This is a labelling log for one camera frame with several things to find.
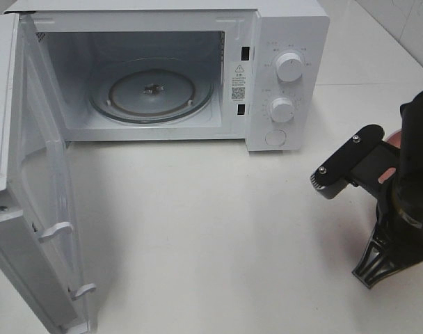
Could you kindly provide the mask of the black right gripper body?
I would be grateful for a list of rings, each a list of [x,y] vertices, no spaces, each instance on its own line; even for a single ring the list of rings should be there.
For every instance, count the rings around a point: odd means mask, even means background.
[[[401,182],[394,174],[382,184],[373,240],[386,264],[423,262],[423,179]]]

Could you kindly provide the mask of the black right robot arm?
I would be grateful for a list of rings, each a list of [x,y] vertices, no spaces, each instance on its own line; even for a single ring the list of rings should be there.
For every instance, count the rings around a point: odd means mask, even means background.
[[[423,91],[402,104],[401,142],[379,149],[399,154],[396,171],[375,189],[376,224],[354,276],[371,289],[381,280],[423,262]]]

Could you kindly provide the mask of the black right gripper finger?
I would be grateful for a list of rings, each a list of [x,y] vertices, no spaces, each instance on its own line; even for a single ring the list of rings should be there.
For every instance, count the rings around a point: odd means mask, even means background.
[[[371,289],[385,278],[399,273],[404,264],[397,259],[398,245],[383,232],[373,232],[352,274]]]

